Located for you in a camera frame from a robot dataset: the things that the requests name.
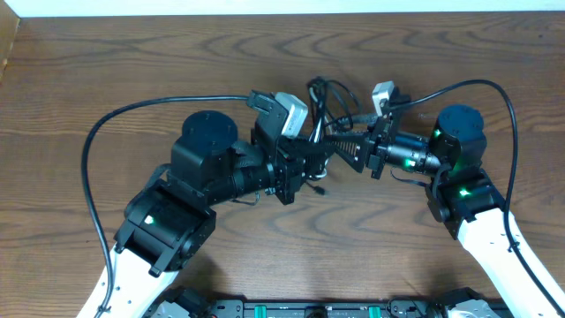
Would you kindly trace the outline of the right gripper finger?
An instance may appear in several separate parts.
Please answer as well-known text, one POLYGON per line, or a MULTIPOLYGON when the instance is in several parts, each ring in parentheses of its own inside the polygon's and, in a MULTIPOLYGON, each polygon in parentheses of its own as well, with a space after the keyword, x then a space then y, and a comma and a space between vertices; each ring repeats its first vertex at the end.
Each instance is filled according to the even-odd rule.
POLYGON ((368 132, 344 132, 327 135, 325 142, 335 149, 354 171, 361 173, 369 152, 368 132))
POLYGON ((357 114, 339 117, 335 120, 336 125, 354 125, 354 124, 369 124, 375 122, 380 116, 376 113, 371 114, 357 114))

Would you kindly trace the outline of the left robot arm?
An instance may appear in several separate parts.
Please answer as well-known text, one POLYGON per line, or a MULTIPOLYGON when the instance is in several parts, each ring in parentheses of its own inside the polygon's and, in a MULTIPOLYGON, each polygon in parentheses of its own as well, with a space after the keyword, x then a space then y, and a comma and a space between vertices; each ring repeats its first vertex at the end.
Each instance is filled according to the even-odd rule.
POLYGON ((247 142, 221 112, 184 121, 169 162, 128 203, 114 243, 103 245, 105 267, 81 316, 145 315, 214 231, 214 205, 263 193, 291 204, 323 171, 333 150, 300 134, 307 108, 296 96, 253 91, 244 102, 258 114, 247 142))

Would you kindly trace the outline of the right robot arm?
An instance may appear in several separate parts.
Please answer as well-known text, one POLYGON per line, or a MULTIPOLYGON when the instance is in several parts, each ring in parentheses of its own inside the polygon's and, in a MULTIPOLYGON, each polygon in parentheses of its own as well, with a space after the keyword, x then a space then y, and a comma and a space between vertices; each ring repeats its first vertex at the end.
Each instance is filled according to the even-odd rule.
POLYGON ((393 82, 373 90, 376 111, 349 118, 366 122, 364 132, 325 137, 355 170, 369 168, 379 178, 385 165, 427 175, 423 187, 435 220, 477 261, 515 317, 562 317, 564 292, 522 235, 510 201, 482 167, 484 120, 470 106, 455 104, 438 115, 429 137, 402 132, 402 114, 416 106, 393 82))

